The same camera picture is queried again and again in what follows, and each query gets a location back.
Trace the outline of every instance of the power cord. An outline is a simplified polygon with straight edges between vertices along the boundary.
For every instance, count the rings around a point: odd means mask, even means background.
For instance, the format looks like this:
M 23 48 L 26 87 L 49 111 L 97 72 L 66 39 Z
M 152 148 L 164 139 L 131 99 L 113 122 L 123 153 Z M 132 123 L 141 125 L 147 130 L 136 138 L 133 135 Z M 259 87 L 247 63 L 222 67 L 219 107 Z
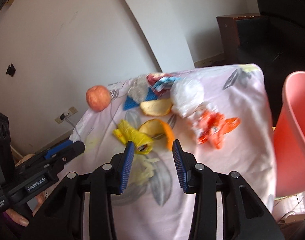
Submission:
M 69 114 L 69 112 L 65 115 L 64 113 L 59 117 L 59 119 L 60 120 L 64 120 L 64 121 L 66 121 L 68 124 L 70 124 L 73 128 L 74 128 L 74 130 L 76 130 L 76 133 L 78 134 L 78 136 L 79 136 L 79 138 L 80 138 L 80 140 L 81 140 L 81 136 L 80 136 L 80 134 L 78 133 L 78 130 L 77 130 L 77 128 L 76 128 L 76 126 L 68 119 L 68 114 Z

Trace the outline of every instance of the electrical outlet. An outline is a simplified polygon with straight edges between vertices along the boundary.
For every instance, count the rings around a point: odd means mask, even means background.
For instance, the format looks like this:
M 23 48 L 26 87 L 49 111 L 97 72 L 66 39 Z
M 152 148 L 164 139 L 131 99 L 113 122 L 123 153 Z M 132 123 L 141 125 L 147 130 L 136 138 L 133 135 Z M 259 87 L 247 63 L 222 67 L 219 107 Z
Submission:
M 72 106 L 72 107 L 70 107 L 69 108 L 69 110 L 68 111 L 66 111 L 66 112 L 64 112 L 64 113 L 62 113 L 62 114 L 64 114 L 65 115 L 65 119 L 67 119 L 67 118 L 69 118 L 69 117 L 71 117 L 73 114 L 75 114 L 75 113 L 77 113 L 78 112 L 78 110 L 74 107 L 74 106 Z M 57 124 L 60 124 L 60 123 L 62 123 L 64 120 L 60 120 L 60 116 L 61 115 L 59 115 L 56 119 L 55 119 L 55 121 L 56 121 L 56 123 Z

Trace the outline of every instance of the bedspread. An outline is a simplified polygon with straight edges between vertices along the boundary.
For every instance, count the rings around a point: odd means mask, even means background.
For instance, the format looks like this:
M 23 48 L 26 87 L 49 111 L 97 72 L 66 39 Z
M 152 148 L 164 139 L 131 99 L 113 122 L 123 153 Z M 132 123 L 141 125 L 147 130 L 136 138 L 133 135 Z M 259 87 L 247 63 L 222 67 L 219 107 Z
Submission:
M 196 145 L 185 120 L 170 113 L 161 117 L 168 122 L 186 152 L 213 171 L 228 174 L 238 171 L 272 211 L 276 186 L 276 163 L 271 134 L 271 113 L 261 69 L 253 64 L 208 67 L 173 73 L 177 77 L 199 80 L 205 89 L 205 101 L 214 103 L 227 118 L 240 117 L 241 124 L 226 135 L 224 146 L 214 150 L 209 143 Z M 66 165 L 59 174 L 69 171 L 85 174 L 123 152 L 125 146 L 112 131 L 121 119 L 138 128 L 153 117 L 139 107 L 123 110 L 131 80 L 110 85 L 111 104 L 102 112 L 88 110 L 77 124 L 70 139 L 85 143 L 85 152 Z M 135 156 L 132 169 L 144 173 L 153 167 L 152 177 L 130 179 L 121 196 L 112 195 L 114 221 L 119 240 L 186 240 L 188 239 L 194 195 L 180 188 L 172 153 L 157 140 L 148 155 Z M 218 194 L 217 239 L 222 239 L 222 203 Z M 88 234 L 85 208 L 85 239 Z

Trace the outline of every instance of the yellow plastic bag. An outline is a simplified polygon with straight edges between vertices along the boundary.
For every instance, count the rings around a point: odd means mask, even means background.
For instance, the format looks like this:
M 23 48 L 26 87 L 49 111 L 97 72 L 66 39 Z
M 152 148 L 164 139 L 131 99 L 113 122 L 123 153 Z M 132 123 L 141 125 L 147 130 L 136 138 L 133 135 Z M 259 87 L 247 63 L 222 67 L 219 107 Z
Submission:
M 113 134 L 123 144 L 132 141 L 138 154 L 148 154 L 152 150 L 153 140 L 146 134 L 139 132 L 132 127 L 126 120 L 121 120 L 118 129 L 113 130 Z

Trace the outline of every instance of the apple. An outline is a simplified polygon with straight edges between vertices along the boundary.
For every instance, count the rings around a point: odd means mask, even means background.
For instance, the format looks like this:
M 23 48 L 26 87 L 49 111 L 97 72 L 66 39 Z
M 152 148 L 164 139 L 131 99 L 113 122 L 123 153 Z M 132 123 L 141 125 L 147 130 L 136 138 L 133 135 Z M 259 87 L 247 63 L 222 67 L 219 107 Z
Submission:
M 95 112 L 101 112 L 111 101 L 109 90 L 104 86 L 94 86 L 86 93 L 86 100 L 89 107 Z

